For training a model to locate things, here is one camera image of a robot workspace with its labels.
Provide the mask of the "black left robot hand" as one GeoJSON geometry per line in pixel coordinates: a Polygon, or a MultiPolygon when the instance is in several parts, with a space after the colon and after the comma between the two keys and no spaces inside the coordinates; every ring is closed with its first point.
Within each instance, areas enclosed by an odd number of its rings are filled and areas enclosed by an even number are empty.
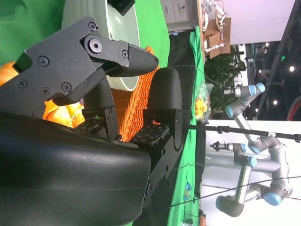
{"type": "Polygon", "coordinates": [[[135,4],[135,0],[107,0],[122,16],[135,4]]]}

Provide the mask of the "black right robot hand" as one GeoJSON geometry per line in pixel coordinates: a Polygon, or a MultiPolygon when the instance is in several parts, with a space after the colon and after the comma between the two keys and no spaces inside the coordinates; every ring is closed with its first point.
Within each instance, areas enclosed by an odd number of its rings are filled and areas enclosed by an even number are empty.
{"type": "Polygon", "coordinates": [[[0,88],[0,223],[123,226],[182,149],[178,72],[84,17],[25,50],[0,88]],[[107,77],[154,72],[143,126],[121,141],[107,77]]]}

